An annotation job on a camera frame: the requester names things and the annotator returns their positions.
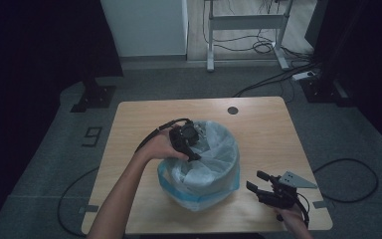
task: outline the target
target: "white metal frame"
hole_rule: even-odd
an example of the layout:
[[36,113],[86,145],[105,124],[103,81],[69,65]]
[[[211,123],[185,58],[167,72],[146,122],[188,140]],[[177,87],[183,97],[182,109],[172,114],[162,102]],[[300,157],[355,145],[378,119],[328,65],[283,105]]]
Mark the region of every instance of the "white metal frame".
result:
[[288,0],[285,12],[272,15],[246,15],[246,16],[214,16],[213,0],[210,1],[209,11],[209,43],[207,46],[207,71],[214,72],[214,49],[213,49],[213,31],[217,30],[247,30],[247,29],[279,29],[276,42],[272,42],[273,49],[279,64],[283,70],[289,69],[289,65],[284,57],[282,50],[282,40],[284,39],[285,29],[287,28],[287,20],[293,0]]

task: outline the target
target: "black device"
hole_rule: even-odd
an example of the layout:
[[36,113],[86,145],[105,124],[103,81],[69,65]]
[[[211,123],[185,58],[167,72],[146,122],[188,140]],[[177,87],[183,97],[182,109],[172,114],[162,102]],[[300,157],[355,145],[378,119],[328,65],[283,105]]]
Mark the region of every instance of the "black device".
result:
[[160,131],[172,127],[179,121],[185,121],[185,124],[182,126],[174,127],[169,132],[170,142],[175,150],[180,151],[188,155],[188,161],[198,160],[201,156],[193,152],[190,146],[195,145],[199,140],[199,135],[197,130],[194,127],[194,122],[190,119],[176,119],[167,122],[164,125],[161,125],[155,129],[151,134],[149,134],[138,146],[137,150],[141,149],[149,140],[155,137]]
[[[247,188],[256,193],[259,202],[281,209],[292,208],[295,204],[300,208],[303,215],[303,222],[308,227],[309,216],[305,207],[300,203],[296,189],[298,187],[316,188],[316,185],[305,179],[287,172],[284,176],[272,176],[263,171],[257,171],[257,177],[272,183],[273,192],[263,191],[255,184],[247,181]],[[277,217],[278,221],[283,221],[281,215]]]

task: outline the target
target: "power strip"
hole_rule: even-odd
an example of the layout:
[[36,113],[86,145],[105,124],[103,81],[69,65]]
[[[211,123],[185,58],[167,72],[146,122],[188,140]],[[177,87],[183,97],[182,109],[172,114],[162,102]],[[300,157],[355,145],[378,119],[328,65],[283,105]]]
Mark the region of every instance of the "power strip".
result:
[[292,79],[297,82],[297,81],[308,79],[314,76],[315,76],[315,73],[313,73],[312,71],[309,71],[309,72],[295,74],[292,76]]

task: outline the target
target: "white plastic trash bag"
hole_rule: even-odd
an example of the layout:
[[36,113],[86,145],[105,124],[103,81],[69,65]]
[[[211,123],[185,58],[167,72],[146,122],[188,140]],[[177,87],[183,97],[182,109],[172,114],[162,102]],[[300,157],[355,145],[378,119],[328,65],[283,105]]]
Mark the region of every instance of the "white plastic trash bag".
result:
[[194,121],[200,139],[191,149],[201,158],[165,158],[158,166],[163,190],[191,211],[204,210],[239,188],[240,154],[232,134],[214,121]]

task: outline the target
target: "black stand base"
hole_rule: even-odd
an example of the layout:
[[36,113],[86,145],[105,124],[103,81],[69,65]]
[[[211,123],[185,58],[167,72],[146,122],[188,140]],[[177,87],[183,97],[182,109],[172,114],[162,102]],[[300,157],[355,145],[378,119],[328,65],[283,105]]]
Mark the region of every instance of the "black stand base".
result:
[[339,107],[354,107],[350,98],[343,97],[336,86],[321,88],[318,80],[299,81],[309,103],[335,103]]
[[87,109],[107,109],[115,90],[115,86],[97,87],[93,91],[85,89],[79,103],[71,109],[71,113],[84,113]]

